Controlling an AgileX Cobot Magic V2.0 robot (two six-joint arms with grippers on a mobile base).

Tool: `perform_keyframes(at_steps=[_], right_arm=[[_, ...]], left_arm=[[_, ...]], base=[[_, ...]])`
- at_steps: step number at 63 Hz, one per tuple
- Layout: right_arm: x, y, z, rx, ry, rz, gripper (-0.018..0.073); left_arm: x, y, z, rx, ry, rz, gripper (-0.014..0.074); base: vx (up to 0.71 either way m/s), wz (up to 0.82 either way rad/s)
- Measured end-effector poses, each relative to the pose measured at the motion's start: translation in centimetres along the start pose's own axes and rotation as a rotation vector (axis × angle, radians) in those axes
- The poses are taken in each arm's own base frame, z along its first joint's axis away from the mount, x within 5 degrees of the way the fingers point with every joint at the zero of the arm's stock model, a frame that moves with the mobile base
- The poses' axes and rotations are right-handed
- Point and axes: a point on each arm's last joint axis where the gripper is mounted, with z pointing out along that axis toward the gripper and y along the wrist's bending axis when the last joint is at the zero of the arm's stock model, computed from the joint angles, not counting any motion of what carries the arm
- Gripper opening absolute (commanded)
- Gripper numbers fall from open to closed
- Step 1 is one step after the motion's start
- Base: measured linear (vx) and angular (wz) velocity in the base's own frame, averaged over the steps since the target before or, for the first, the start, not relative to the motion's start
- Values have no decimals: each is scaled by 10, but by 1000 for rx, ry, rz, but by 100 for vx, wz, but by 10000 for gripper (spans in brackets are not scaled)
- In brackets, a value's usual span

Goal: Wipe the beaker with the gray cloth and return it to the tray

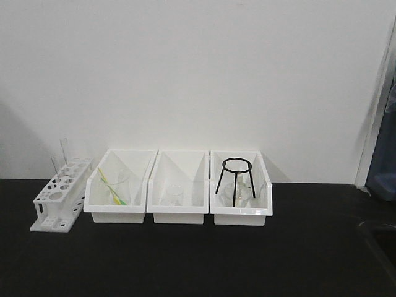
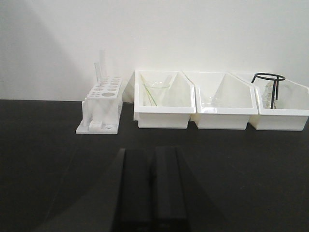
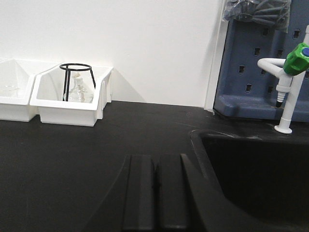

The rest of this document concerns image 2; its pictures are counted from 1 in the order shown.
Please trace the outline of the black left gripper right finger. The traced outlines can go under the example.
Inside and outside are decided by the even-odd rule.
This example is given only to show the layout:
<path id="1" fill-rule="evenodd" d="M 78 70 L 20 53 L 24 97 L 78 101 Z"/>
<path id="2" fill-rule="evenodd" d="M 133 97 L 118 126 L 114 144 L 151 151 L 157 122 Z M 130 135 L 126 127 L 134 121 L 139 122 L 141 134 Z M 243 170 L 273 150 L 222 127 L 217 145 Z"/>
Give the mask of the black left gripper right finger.
<path id="1" fill-rule="evenodd" d="M 153 169 L 154 231 L 190 231 L 176 148 L 156 147 Z"/>

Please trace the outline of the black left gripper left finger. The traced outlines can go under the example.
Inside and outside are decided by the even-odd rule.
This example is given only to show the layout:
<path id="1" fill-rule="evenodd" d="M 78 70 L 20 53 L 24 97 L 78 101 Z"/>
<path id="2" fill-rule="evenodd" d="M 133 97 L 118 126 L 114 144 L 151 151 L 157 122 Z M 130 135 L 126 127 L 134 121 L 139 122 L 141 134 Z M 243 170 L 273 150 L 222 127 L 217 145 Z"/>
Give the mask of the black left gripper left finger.
<path id="1" fill-rule="evenodd" d="M 150 164 L 142 149 L 121 149 L 123 155 L 113 232 L 151 231 Z"/>

